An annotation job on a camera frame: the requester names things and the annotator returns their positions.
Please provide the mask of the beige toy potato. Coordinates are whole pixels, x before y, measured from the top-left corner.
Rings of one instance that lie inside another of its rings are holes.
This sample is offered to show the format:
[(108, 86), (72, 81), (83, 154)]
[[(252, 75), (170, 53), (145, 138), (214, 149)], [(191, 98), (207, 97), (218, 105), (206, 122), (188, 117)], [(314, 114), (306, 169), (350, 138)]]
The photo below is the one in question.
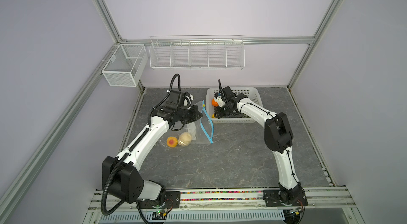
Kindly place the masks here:
[(192, 142), (192, 135), (188, 132), (183, 132), (178, 138), (179, 146), (188, 146)]

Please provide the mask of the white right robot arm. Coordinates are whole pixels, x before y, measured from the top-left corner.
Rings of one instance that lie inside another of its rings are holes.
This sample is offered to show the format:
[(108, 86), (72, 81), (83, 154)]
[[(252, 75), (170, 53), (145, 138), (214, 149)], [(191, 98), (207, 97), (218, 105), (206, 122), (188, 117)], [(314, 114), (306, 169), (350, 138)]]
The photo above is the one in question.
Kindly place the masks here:
[(235, 94), (229, 86), (218, 82), (219, 92), (214, 95), (218, 104), (215, 118), (246, 115), (264, 128), (264, 141), (272, 151), (279, 174), (279, 192), (273, 198), (284, 206), (308, 205), (305, 190), (296, 175), (293, 162), (293, 132), (285, 113), (275, 113), (255, 104), (244, 94)]

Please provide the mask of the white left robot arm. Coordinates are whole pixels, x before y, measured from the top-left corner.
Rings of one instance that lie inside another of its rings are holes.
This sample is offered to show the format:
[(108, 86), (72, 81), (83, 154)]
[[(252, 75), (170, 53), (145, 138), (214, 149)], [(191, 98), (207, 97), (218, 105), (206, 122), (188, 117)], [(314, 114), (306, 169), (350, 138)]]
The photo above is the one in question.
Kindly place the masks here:
[(167, 94), (147, 115), (147, 123), (136, 138), (116, 156), (108, 156), (102, 163), (101, 212), (108, 216), (124, 203), (150, 201), (164, 205), (164, 185), (143, 179), (139, 173), (142, 164), (157, 141), (169, 130), (176, 131), (176, 124), (182, 128), (202, 118), (193, 96), (184, 92), (181, 86), (173, 89), (174, 83), (181, 82), (175, 74)]

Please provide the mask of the clear zip top bag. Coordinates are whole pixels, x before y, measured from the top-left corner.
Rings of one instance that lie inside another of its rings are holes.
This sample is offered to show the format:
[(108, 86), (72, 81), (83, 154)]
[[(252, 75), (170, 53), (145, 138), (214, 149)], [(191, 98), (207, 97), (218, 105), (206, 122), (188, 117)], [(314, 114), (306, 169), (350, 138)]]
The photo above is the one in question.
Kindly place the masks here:
[(166, 132), (160, 139), (159, 143), (166, 147), (170, 148), (166, 145), (166, 140), (168, 137), (177, 137), (183, 133), (188, 132), (192, 135), (192, 142), (188, 146), (195, 146), (195, 145), (209, 145), (214, 143), (214, 124), (209, 117), (208, 112), (206, 111), (206, 102), (199, 101), (196, 103), (199, 108), (199, 111), (202, 113), (202, 118), (196, 122), (187, 124), (183, 127), (183, 129), (179, 131), (168, 131)]

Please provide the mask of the yellow red toy peach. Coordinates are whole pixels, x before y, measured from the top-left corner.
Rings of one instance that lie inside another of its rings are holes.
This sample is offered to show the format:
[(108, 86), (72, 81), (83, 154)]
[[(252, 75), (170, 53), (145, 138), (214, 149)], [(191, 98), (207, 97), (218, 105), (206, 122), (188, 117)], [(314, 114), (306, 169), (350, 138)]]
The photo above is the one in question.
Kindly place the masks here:
[(177, 137), (168, 137), (166, 140), (166, 145), (170, 148), (175, 148), (178, 145)]

